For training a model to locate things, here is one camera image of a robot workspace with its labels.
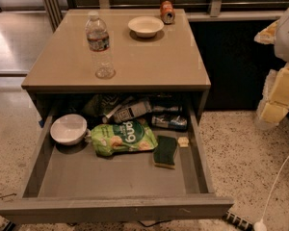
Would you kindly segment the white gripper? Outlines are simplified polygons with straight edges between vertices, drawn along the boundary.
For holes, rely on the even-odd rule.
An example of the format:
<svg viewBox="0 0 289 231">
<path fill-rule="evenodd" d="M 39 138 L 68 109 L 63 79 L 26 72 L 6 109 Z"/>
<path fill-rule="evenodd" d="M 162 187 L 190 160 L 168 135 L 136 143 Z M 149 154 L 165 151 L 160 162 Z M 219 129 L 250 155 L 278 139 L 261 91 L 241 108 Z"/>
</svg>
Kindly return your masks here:
<svg viewBox="0 0 289 231">
<path fill-rule="evenodd" d="M 275 44 L 275 55 L 289 62 L 289 8 L 279 21 L 258 32 L 254 40 L 261 44 Z M 289 63 L 279 71 L 271 69 L 262 90 L 255 124 L 259 129 L 269 130 L 289 113 Z"/>
</svg>

